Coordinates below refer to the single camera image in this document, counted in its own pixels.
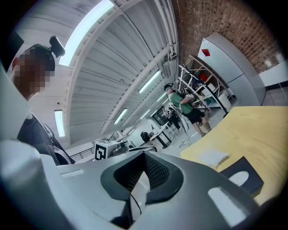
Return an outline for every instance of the person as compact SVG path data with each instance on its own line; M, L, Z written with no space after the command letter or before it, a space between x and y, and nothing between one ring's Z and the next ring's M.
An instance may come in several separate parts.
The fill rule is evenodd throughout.
M167 117L168 121L172 122L176 127L176 129L179 130L180 126L178 124L177 118L173 114L174 111L173 110L166 111L164 106L162 106L162 111L163 114Z
M45 87L45 83L55 71L52 52L56 57L65 53L56 37L50 39L50 44L51 48L36 44L12 62L11 80L27 101ZM40 154L50 155L56 165L75 163L56 140L52 130L33 114L29 114L25 119L17 139L33 146Z
M172 89L171 84L166 84L164 86L164 91L167 92L169 100L173 103L173 105L179 108L182 111L183 115L189 119L189 121L194 126L196 132L198 132L202 137L205 136L205 133L203 133L203 131L199 128L197 122L202 122L203 126L207 129L207 131L211 131L210 124L205 118L205 114L189 105L189 101L191 100L190 97L182 98Z

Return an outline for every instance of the table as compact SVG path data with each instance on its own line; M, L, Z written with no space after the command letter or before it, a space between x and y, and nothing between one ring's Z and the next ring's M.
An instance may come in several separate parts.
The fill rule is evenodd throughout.
M263 204L280 193L288 166L288 107L234 107L205 137L181 152L181 158L201 163L203 152L215 149L229 158L220 172L245 156L264 185L255 200Z
M168 124L169 124L169 122L166 122L163 126L167 127L167 128L173 133L173 135L175 136L175 133L173 132L173 130L171 129L171 127L169 127Z
M156 133L156 134L154 134L151 138L150 138L150 140L153 140L153 139L155 139L155 138L157 138L158 140L159 140L159 142L163 145L163 149L166 149L170 144L171 144L171 140L167 137L167 135L164 133L164 130L165 130L165 128L166 128L166 124L165 125L163 125L160 129L159 129L159 132L158 133ZM160 134L161 133L163 133L163 135L167 138L167 140L169 141L168 143L165 143L161 138L160 138Z

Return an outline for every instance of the brick wall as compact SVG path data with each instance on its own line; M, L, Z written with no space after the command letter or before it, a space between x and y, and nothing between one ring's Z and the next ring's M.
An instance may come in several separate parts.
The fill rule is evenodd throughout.
M180 62L197 56L202 39L218 32L232 42L258 73L278 64L281 49L265 23L241 0L172 0L179 36Z

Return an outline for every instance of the shelving unit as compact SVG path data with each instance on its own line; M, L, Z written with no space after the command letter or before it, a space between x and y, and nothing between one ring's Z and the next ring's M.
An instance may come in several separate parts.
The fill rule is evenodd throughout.
M196 57L189 56L189 59L181 67L181 75L178 78L178 91L181 92L184 87L189 88L196 96L192 104L198 109L211 109L213 107L220 107L216 98L206 88L206 85L219 97L226 93L228 99L231 94L227 90L225 83L222 79L217 77L205 64L200 62ZM205 85L199 84L197 78L193 77L187 70L192 72L199 79L204 81Z

